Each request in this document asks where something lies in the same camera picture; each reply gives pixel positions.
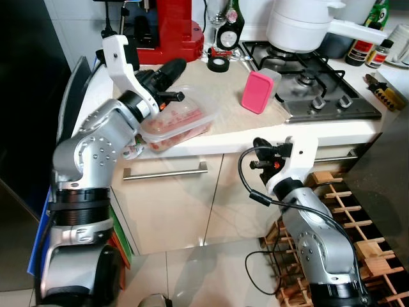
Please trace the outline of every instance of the wine glass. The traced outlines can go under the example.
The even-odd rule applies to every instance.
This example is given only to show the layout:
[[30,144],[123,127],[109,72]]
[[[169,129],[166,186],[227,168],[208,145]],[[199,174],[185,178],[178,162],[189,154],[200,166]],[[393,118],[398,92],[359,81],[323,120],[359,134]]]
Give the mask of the wine glass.
[[226,22],[226,6],[229,0],[208,0],[207,3],[207,18],[209,22],[213,25],[213,44],[212,47],[216,48],[216,38],[217,32],[220,27]]

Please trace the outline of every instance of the black tape roll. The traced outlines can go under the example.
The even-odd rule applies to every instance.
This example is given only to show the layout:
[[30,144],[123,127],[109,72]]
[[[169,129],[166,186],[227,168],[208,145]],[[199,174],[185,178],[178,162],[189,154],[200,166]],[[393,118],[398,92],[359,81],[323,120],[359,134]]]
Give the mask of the black tape roll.
[[214,56],[209,58],[207,62],[207,68],[212,72],[227,72],[229,70],[230,62],[228,59],[222,56]]

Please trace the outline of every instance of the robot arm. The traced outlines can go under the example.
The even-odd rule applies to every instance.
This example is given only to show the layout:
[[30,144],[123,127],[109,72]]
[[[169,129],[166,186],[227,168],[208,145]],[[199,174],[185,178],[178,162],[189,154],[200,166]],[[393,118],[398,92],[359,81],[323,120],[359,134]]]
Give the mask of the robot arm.
[[253,190],[250,197],[264,205],[283,206],[282,220],[294,238],[315,306],[374,306],[359,279],[350,240],[313,190],[303,185],[317,146],[317,139],[305,137],[290,137],[279,146],[255,139],[259,161],[252,161],[251,168],[263,169],[260,177],[279,201]]
[[54,152],[56,197],[49,203],[50,243],[42,273],[41,253],[36,257],[37,305],[110,306],[118,296],[121,258],[106,244],[113,229],[109,187],[114,167],[143,120],[156,116],[162,104],[183,100],[183,93],[166,90],[186,67],[185,60],[175,59],[156,72],[134,75],[125,58],[127,43],[121,35],[103,40],[108,73],[122,96],[102,104]]

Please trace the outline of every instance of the stove knob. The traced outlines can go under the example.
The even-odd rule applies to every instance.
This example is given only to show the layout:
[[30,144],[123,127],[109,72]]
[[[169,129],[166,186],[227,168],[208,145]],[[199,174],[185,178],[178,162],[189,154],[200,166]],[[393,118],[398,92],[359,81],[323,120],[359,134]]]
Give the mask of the stove knob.
[[348,109],[352,105],[352,99],[348,95],[344,95],[339,99],[339,105],[344,109]]
[[324,98],[322,98],[321,96],[317,96],[313,99],[311,105],[315,110],[320,110],[325,106],[326,103],[327,102],[324,100]]

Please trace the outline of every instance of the cabinet door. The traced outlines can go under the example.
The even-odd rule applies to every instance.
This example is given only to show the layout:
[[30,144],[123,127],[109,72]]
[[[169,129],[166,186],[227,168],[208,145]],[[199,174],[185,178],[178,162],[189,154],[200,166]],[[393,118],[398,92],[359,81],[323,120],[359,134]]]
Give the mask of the cabinet door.
[[[205,162],[207,173],[139,180],[133,175],[197,169]],[[118,161],[112,181],[138,252],[143,254],[203,245],[222,155]]]
[[[265,236],[281,214],[277,206],[266,207],[249,198],[249,192],[237,172],[239,156],[239,153],[224,155],[206,233],[206,244]],[[244,177],[253,189],[263,193],[266,189],[259,177],[261,171],[250,169],[251,160],[257,160],[254,153],[250,153],[243,160]]]

